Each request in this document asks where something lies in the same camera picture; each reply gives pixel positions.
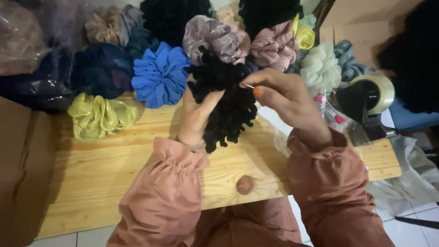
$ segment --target yellow scrunchie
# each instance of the yellow scrunchie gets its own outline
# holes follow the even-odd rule
[[[94,141],[107,134],[118,134],[139,118],[137,107],[116,99],[81,93],[67,109],[73,117],[73,133],[81,141]]]
[[[299,14],[293,20],[293,37],[299,40],[299,48],[309,50],[314,46],[316,34],[308,26],[299,23]]]

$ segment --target tiled floor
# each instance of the tiled floor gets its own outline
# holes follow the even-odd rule
[[[302,241],[304,244],[312,246],[305,226],[300,220],[299,206],[296,201],[294,201],[293,196],[289,196],[289,199],[294,215],[296,215],[297,221],[299,222]],[[408,201],[399,203],[400,207],[398,208],[403,210],[403,213],[398,214],[399,216],[439,222],[439,207],[436,203],[416,207],[412,207]],[[394,220],[389,213],[384,211],[377,210],[377,213],[383,219],[384,229],[396,247],[439,247],[439,230],[398,222]],[[114,226],[109,226],[37,240],[31,244],[30,247],[104,247],[113,229]]]

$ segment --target person's arm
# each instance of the person's arm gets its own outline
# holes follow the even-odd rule
[[[368,171],[344,135],[331,130],[332,143],[321,151],[305,145],[299,130],[288,140],[292,151],[289,188],[314,246],[394,246],[366,192]]]
[[[186,87],[178,141],[155,138],[155,162],[145,165],[122,198],[122,219],[107,247],[192,245],[202,199],[196,173],[209,166],[205,154],[192,151],[203,143],[208,116],[223,94],[209,93],[196,104]]]
[[[265,69],[248,76],[245,85],[254,86],[256,100],[294,127],[287,173],[314,246],[394,246],[372,212],[364,163],[342,134],[326,126],[303,80]]]

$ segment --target hand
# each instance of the hand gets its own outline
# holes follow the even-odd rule
[[[194,81],[192,74],[189,75],[187,81]],[[191,151],[195,151],[204,143],[203,134],[207,119],[223,95],[224,91],[209,93],[201,104],[197,104],[192,92],[186,86],[177,140],[189,147]]]
[[[245,78],[241,82],[245,88],[243,84],[254,86],[256,100],[297,128],[297,137],[311,149],[320,151],[331,145],[332,134],[300,76],[267,68]]]

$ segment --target pink sleeve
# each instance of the pink sleeve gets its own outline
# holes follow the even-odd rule
[[[331,132],[334,145],[317,153],[295,137],[295,130],[288,139],[289,185],[313,245],[394,246],[381,218],[372,212],[364,163],[344,135]]]
[[[191,245],[202,199],[196,172],[209,160],[165,138],[155,138],[154,155],[122,198],[107,247]]]

